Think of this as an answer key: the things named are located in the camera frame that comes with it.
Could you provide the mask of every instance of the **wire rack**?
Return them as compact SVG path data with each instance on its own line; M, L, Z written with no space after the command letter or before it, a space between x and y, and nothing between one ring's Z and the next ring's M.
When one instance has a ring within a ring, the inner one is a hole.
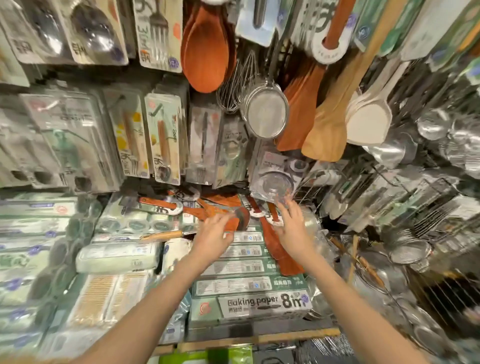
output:
M419 305L453 340L480 338L479 261L477 244L461 254L431 260L427 272L408 270L409 285Z

